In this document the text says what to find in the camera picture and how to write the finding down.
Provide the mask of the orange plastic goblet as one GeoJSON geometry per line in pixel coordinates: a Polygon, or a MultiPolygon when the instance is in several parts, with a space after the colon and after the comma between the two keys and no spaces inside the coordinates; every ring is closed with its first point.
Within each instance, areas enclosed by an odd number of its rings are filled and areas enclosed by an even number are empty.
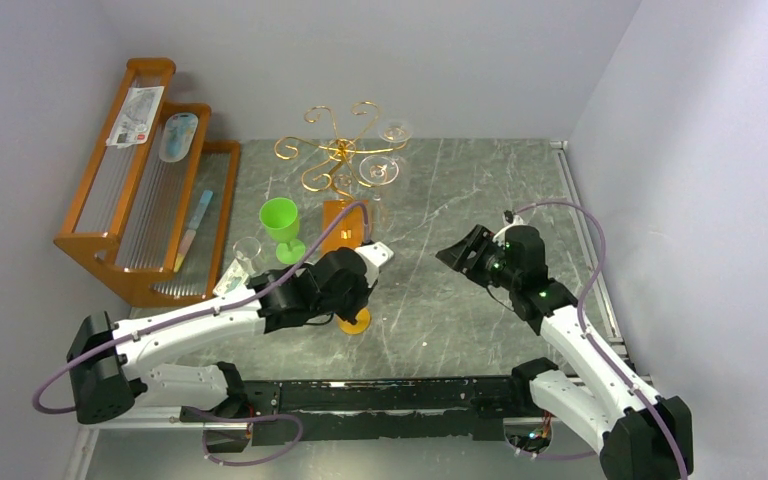
{"type": "Polygon", "coordinates": [[[361,309],[353,320],[337,317],[338,328],[347,335],[359,335],[365,332],[371,324],[371,315],[367,308],[361,309]]]}

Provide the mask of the clear wine glass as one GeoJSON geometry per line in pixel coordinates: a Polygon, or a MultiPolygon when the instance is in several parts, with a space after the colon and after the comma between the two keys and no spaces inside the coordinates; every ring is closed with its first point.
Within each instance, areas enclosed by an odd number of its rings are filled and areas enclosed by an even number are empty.
{"type": "Polygon", "coordinates": [[[361,161],[358,173],[374,210],[374,229],[383,234],[394,220],[392,207],[401,168],[393,158],[376,154],[361,161]]]}
{"type": "Polygon", "coordinates": [[[389,153],[395,154],[407,146],[413,137],[414,128],[403,119],[382,121],[378,127],[379,138],[389,144],[389,153]]]}

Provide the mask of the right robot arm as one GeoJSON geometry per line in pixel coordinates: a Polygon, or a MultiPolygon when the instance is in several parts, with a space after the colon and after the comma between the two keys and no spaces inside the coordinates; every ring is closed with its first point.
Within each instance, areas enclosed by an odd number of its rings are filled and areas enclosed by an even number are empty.
{"type": "Polygon", "coordinates": [[[547,412],[599,458],[608,479],[686,479],[693,471],[692,415],[641,379],[594,329],[583,303],[550,277],[537,229],[477,225],[436,257],[482,288],[507,292],[514,313],[552,346],[581,380],[539,358],[511,373],[509,399],[521,414],[547,412]]]}

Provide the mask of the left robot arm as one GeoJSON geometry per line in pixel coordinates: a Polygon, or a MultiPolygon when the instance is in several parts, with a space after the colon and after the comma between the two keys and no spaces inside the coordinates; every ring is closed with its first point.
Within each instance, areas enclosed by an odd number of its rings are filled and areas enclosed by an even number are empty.
{"type": "Polygon", "coordinates": [[[234,365],[185,367],[177,359],[229,337],[301,327],[321,316],[354,319],[392,257],[381,242],[342,247],[297,272],[269,270],[223,296],[165,314],[85,318],[67,353],[78,422],[100,424],[134,407],[194,407],[222,420],[238,417],[246,393],[234,365]]]}

